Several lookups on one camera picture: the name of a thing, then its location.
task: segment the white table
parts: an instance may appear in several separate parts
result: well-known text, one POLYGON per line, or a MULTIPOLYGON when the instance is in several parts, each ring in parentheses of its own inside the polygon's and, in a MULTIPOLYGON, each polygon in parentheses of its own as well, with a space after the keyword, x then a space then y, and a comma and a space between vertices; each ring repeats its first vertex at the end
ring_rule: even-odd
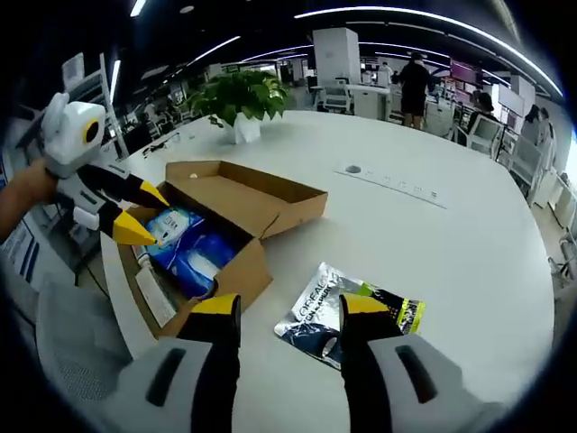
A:
MULTIPOLYGON (((262 138, 225 144, 200 119, 181 142, 126 164, 153 184, 168 161, 222 159, 329 191, 325 217, 264 242, 274 282, 243 314, 235 432, 349 431, 340 374, 277 339, 273 327, 327 261, 426 302, 421 335, 486 401, 514 402, 551 347, 553 289, 543 240, 507 172, 430 134, 348 115, 287 112, 262 138), (442 209, 333 172, 356 164, 438 191, 442 209)), ((154 345, 103 236, 114 311, 135 356, 154 345)))

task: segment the paper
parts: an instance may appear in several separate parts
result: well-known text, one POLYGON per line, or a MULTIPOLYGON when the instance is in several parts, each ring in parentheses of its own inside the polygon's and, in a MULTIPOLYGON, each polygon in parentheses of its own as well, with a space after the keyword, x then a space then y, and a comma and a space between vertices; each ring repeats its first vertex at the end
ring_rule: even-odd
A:
POLYGON ((159 327, 164 327, 169 323, 169 320, 177 315, 177 311, 156 282, 151 269, 141 269, 136 274, 136 282, 159 327))

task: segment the silver packaging bag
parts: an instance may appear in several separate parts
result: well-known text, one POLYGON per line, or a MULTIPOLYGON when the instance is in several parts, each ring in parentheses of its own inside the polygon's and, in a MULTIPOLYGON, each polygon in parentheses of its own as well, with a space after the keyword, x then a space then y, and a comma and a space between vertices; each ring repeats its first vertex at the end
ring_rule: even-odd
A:
POLYGON ((345 276, 321 263, 292 310, 274 327, 287 343, 319 361, 341 369, 339 295, 343 292, 371 296, 387 305, 403 334, 417 332, 425 303, 404 299, 365 281, 345 276))

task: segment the human hand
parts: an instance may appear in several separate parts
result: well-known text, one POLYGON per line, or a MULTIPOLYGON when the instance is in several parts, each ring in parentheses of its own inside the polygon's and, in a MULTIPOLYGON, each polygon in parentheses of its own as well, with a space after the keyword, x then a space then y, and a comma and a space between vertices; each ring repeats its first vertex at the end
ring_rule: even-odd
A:
POLYGON ((25 170, 18 171, 10 183, 17 186, 23 199, 35 205, 52 201, 58 180, 46 171, 44 159, 40 158, 25 170))

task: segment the blue package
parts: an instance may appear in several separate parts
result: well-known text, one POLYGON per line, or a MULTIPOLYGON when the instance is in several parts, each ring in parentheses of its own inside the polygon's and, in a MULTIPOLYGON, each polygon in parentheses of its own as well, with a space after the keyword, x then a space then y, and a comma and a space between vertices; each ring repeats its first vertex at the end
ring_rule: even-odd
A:
POLYGON ((147 247, 148 254, 169 270, 177 253, 189 249, 198 240, 204 221, 203 217, 180 207, 165 210, 146 225, 159 241, 147 247))
POLYGON ((203 233, 205 219, 182 208, 169 209, 152 219, 146 229, 159 240, 147 246, 148 254, 172 273, 190 298, 204 297, 214 277, 236 255, 215 233, 203 233))
POLYGON ((214 277, 234 256, 234 250, 219 235, 201 235, 192 248, 180 249, 170 271, 182 282, 187 296, 204 297, 212 289, 214 277))

